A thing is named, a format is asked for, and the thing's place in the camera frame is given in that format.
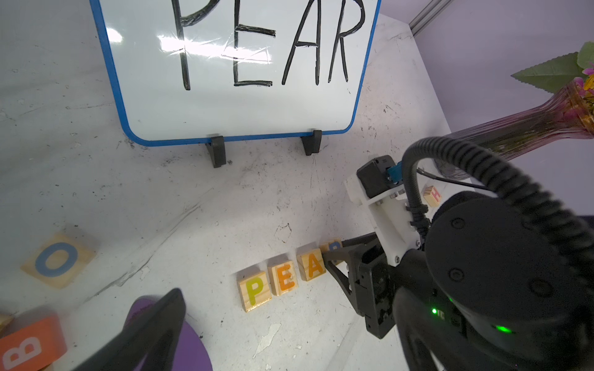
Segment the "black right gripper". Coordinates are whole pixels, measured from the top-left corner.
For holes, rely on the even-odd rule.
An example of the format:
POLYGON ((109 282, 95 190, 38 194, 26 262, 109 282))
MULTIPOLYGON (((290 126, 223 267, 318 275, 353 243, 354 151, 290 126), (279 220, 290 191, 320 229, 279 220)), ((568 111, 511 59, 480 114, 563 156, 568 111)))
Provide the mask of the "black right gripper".
POLYGON ((375 337, 384 338, 395 326, 393 301, 400 288, 410 290, 424 303, 434 297, 434 281, 424 251, 409 250, 393 267, 374 232, 341 244, 341 249, 323 252, 323 262, 375 337), (337 267, 339 261, 346 263, 347 275, 337 267))

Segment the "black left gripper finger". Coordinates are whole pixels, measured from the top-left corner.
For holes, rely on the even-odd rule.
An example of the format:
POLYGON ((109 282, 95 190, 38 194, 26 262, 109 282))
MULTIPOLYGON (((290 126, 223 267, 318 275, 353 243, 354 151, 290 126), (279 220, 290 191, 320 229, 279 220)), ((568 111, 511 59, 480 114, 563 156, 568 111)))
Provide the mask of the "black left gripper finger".
POLYGON ((175 288, 76 369, 171 370, 185 315, 183 294, 175 288))

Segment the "wooden block blue R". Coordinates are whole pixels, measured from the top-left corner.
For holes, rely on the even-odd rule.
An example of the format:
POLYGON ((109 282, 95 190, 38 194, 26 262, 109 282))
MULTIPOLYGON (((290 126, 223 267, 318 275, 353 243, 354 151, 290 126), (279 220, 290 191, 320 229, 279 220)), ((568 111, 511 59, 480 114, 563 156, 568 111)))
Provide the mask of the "wooden block blue R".
POLYGON ((343 244, 341 239, 334 239, 332 241, 326 241, 322 244, 320 244, 319 249, 320 252, 322 254, 334 251, 334 250, 340 250, 343 248, 343 244))

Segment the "wooden block orange A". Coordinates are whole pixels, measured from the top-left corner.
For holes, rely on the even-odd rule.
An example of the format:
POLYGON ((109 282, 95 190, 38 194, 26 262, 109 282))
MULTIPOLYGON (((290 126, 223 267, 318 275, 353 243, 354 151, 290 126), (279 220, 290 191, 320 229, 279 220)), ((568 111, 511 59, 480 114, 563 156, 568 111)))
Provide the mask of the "wooden block orange A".
POLYGON ((300 254, 297 257, 297 262, 305 281, 312 281, 326 273, 322 252, 319 248, 300 254))

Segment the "wooden block orange E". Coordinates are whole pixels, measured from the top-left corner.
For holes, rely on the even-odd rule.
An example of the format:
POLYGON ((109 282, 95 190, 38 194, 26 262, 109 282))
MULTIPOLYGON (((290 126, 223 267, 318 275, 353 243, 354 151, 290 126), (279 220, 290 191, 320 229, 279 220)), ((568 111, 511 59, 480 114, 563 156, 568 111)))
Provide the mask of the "wooden block orange E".
POLYGON ((299 287, 295 266, 292 261, 285 261, 269 267, 272 291, 275 296, 281 296, 299 287))

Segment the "wooden block green P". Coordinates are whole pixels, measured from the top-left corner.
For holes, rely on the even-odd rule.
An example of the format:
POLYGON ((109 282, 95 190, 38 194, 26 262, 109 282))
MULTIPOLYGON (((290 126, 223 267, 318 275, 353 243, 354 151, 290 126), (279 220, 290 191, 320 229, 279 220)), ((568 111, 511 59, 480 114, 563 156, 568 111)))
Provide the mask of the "wooden block green P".
POLYGON ((238 281, 238 287, 245 312, 250 312, 272 300, 273 294, 265 271, 238 281))

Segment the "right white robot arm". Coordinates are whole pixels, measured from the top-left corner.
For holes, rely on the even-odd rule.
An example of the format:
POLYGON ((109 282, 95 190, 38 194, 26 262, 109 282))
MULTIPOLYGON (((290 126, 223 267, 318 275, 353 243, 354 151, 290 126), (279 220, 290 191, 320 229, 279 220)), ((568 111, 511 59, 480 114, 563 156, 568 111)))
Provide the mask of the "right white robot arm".
POLYGON ((491 151, 447 137, 346 181, 374 232, 323 254, 367 330, 408 367, 591 370, 593 230, 491 151))

